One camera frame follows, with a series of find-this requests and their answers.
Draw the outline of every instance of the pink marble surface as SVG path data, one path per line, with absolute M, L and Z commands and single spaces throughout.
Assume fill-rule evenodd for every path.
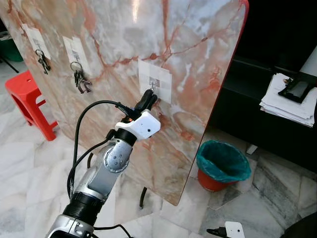
M 108 99 L 140 100 L 138 59 L 172 74 L 171 104 L 153 114 L 161 131 L 136 143 L 126 175 L 177 205 L 239 39 L 246 0 L 0 0 L 0 17 L 15 40 L 63 133 L 73 138 L 78 116 Z M 43 74 L 21 25 L 40 30 L 52 56 Z M 81 39 L 92 93 L 75 88 L 62 37 Z M 87 113 L 80 144 L 101 140 L 122 118 L 111 106 Z

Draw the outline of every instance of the white floor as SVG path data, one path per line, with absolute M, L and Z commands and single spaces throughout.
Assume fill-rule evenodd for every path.
M 13 64 L 26 69 L 23 63 Z M 59 129 L 57 138 L 47 142 L 36 127 L 26 124 L 4 88 L 15 75 L 0 63 L 0 238 L 43 238 L 68 204 L 65 184 L 73 142 Z M 207 130 L 204 140 L 209 139 L 231 143 L 243 153 L 247 149 L 246 142 L 217 129 Z M 317 211 L 316 174 L 261 149 L 247 157 L 251 178 L 215 193 L 200 186 L 194 163 L 177 207 L 148 191 L 144 209 L 138 210 L 143 187 L 122 176 L 96 226 L 121 222 L 136 238 L 211 238 L 207 228 L 237 221 L 246 238 L 279 238 L 291 224 Z M 95 234 L 126 237 L 120 229 Z

